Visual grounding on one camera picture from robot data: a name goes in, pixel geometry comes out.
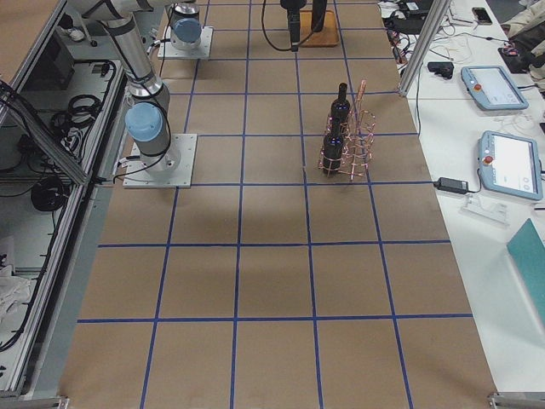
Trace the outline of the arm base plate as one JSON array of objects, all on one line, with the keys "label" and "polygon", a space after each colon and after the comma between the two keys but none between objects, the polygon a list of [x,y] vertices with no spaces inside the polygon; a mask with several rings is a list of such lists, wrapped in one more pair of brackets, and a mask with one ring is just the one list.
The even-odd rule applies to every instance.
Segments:
[{"label": "arm base plate", "polygon": [[161,43],[158,50],[158,58],[165,60],[208,60],[214,28],[205,26],[200,33],[200,37],[195,42],[189,43],[180,40],[174,36],[174,42],[170,41],[171,27],[167,26],[164,30],[164,43]]},{"label": "arm base plate", "polygon": [[190,188],[198,136],[196,134],[173,134],[169,150],[156,158],[141,156],[134,142],[131,155],[138,159],[130,161],[127,175],[123,179],[126,188]]}]

